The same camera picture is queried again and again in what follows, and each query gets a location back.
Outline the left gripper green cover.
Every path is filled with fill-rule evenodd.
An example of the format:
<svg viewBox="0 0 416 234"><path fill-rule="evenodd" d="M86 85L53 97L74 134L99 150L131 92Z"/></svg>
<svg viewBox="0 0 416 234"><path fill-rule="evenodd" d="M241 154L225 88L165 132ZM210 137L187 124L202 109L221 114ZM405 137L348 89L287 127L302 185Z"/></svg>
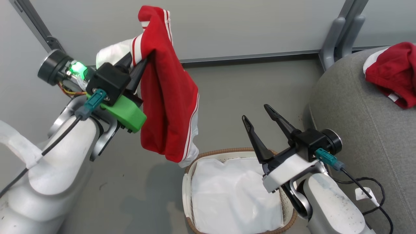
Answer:
<svg viewBox="0 0 416 234"><path fill-rule="evenodd" d="M52 50L44 59L37 76L46 83L58 85L69 96L84 96L86 101L74 114L85 121L98 108L108 111L121 126L136 133L147 120L141 111L143 101L135 95L148 58L131 68L128 52L114 65L105 62L97 69L83 65L65 52Z"/></svg>

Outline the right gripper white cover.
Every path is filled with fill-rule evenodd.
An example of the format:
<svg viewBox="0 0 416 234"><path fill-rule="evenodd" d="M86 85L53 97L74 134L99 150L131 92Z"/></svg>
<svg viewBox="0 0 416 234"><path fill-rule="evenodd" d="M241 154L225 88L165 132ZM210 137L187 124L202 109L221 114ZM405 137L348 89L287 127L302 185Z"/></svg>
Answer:
<svg viewBox="0 0 416 234"><path fill-rule="evenodd" d="M318 131L308 129L304 132L292 126L270 105L264 104L269 117L275 121L287 138L289 148L274 155L255 133L250 120L243 115L242 122L252 144L256 157L265 164L263 185L271 193L279 188L294 191L292 184L308 173L328 175L328 167L340 166L342 163L335 155L342 150L339 135L331 129Z"/></svg>

